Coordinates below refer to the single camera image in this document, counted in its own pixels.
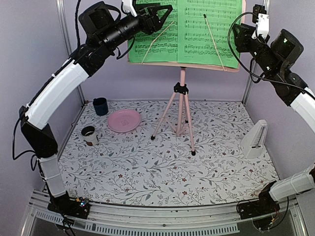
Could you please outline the green sheet music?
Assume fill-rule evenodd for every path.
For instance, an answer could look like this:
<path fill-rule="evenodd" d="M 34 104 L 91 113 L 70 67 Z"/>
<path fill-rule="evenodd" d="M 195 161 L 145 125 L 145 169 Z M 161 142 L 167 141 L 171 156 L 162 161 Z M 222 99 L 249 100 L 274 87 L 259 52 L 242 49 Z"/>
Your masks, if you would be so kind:
<path fill-rule="evenodd" d="M 128 54 L 130 63 L 170 62 L 178 57 L 178 23 L 176 0 L 138 0 L 137 4 L 159 3 L 171 5 L 172 12 L 162 29 L 152 35 L 142 32 L 135 36 L 135 42 Z"/>
<path fill-rule="evenodd" d="M 218 66 L 221 70 L 239 69 L 240 54 L 232 53 L 228 31 L 244 13 L 244 0 L 180 0 L 178 1 L 179 63 Z"/>

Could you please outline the pink music stand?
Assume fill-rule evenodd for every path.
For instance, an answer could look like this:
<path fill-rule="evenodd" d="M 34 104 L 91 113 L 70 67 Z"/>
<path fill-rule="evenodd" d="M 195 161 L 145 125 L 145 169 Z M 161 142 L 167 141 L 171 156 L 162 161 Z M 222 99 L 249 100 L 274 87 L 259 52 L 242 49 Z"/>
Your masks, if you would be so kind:
<path fill-rule="evenodd" d="M 159 3 L 145 3 L 145 4 L 137 4 L 136 7 L 147 7 L 149 5 L 160 5 Z M 134 41 L 130 41 L 129 46 L 133 47 Z M 169 100 L 169 104 L 172 104 L 176 95 L 179 96 L 179 113 L 178 113 L 178 122 L 177 125 L 173 127 L 175 133 L 180 135 L 184 129 L 185 124 L 188 125 L 190 132 L 190 139 L 193 140 L 193 130 L 192 130 L 192 121 L 191 114 L 189 109 L 189 90 L 185 83 L 186 78 L 186 68 L 205 68 L 211 70 L 219 70 L 224 72 L 237 72 L 239 69 L 228 69 L 221 70 L 218 66 L 209 66 L 209 65 L 197 65 L 197 64 L 187 64 L 187 63 L 179 63 L 178 61 L 170 61 L 170 62 L 149 62 L 149 63 L 135 63 L 135 64 L 147 64 L 147 65 L 163 65 L 163 66 L 178 66 L 180 68 L 180 81 L 174 86 L 174 92 Z"/>

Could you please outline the white metronome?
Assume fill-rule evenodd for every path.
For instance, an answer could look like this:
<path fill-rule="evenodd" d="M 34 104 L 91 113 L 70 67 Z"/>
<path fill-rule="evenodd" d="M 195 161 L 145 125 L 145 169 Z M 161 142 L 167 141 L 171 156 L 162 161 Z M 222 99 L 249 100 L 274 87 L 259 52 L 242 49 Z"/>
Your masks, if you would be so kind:
<path fill-rule="evenodd" d="M 254 159 L 263 154 L 267 130 L 266 120 L 261 119 L 241 140 L 240 147 L 246 159 Z"/>

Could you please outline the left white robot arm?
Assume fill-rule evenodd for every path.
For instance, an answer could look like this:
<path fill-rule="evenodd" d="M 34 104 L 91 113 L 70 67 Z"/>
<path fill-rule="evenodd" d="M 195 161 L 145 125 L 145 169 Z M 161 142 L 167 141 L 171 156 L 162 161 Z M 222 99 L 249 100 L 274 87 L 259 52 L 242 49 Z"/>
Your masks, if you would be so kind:
<path fill-rule="evenodd" d="M 44 84 L 29 104 L 20 108 L 16 126 L 38 159 L 42 179 L 51 194 L 51 202 L 62 213 L 70 213 L 73 202 L 65 189 L 58 166 L 58 144 L 49 126 L 49 118 L 81 83 L 94 75 L 124 42 L 139 32 L 151 35 L 161 30 L 172 12 L 172 5 L 137 4 L 122 1 L 121 8 L 100 1 L 81 14 L 76 26 L 82 27 L 87 39 L 62 67 Z"/>

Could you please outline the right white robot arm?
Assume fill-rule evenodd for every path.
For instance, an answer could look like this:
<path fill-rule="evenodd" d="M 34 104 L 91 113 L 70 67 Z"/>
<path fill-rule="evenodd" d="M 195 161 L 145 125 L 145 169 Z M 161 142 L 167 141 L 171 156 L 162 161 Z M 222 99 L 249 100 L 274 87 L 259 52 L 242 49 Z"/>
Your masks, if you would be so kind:
<path fill-rule="evenodd" d="M 262 69 L 263 76 L 258 79 L 270 82 L 278 97 L 314 130 L 315 96 L 304 80 L 290 70 L 302 54 L 303 45 L 285 29 L 281 30 L 271 45 L 262 43 L 260 36 L 252 38 L 254 34 L 255 27 L 246 24 L 233 24 L 228 32 L 228 36 L 234 37 L 237 52 L 250 53 Z M 266 185 L 258 195 L 254 210 L 258 214 L 265 214 L 274 202 L 305 193 L 314 187 L 315 166 L 312 164 L 291 177 Z"/>

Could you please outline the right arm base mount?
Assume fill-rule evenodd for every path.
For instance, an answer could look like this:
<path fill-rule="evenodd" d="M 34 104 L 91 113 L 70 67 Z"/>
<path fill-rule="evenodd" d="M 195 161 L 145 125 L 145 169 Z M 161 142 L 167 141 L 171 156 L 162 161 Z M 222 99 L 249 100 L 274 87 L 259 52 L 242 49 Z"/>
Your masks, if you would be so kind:
<path fill-rule="evenodd" d="M 259 231 L 268 231 L 273 227 L 276 218 L 278 217 L 280 205 L 272 199 L 269 200 L 263 197 L 262 199 L 259 198 L 255 201 L 239 201 L 236 206 L 236 210 L 241 219 L 250 219 L 274 213 L 274 216 L 254 220 L 253 224 L 256 229 Z"/>

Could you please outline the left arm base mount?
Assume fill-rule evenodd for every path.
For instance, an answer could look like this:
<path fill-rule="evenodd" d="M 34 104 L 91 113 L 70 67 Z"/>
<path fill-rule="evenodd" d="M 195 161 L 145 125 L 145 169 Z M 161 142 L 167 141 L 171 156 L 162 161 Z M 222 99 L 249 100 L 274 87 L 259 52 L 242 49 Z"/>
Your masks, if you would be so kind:
<path fill-rule="evenodd" d="M 90 207 L 88 199 L 82 197 L 76 200 L 71 199 L 66 192 L 66 194 L 60 197 L 50 197 L 47 209 L 65 216 L 87 219 Z"/>

